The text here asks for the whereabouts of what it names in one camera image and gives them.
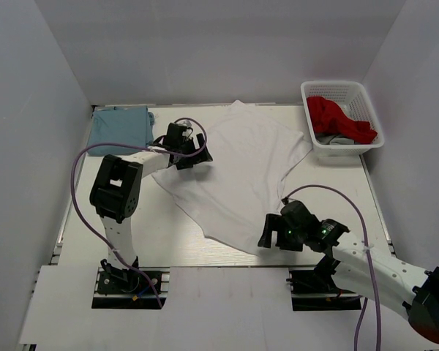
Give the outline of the white t-shirt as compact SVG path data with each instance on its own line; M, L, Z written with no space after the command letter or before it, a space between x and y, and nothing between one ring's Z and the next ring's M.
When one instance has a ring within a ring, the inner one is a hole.
M257 255L266 214L278 212L286 176L312 146L303 132L235 101L208 128L207 148L212 162L153 178L205 237Z

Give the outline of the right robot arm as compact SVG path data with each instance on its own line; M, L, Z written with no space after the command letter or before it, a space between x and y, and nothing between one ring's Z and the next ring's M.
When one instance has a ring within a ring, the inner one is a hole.
M266 214L258 246L270 248L273 233L281 250L308 247L323 254L311 273L290 274L295 293L355 293L396 312L419 335L439 344L439 267L428 271L371 248L336 220L319 220L298 200L279 214Z

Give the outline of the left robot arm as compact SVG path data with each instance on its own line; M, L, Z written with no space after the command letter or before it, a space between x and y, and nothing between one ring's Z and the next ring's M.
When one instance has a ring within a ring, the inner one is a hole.
M141 181L170 167L183 170L213 160L206 146L206 131L193 137L191 121L181 118L170 123L166 134L154 140L134 161L115 155L102 159L89 200L102 221L108 242L108 257L101 266L115 276L115 283L125 292L135 290L140 283L131 216L138 207Z

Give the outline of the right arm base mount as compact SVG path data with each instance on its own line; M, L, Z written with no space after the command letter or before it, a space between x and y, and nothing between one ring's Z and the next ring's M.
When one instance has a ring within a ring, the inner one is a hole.
M314 268L291 268L286 279L294 312L357 311L361 297L336 286L333 274L339 261L324 257Z

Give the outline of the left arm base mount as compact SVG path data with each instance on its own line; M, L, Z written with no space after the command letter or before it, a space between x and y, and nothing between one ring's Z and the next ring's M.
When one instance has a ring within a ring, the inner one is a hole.
M160 310L168 296L170 273L148 269L147 277L127 268L100 262L94 285L92 309Z

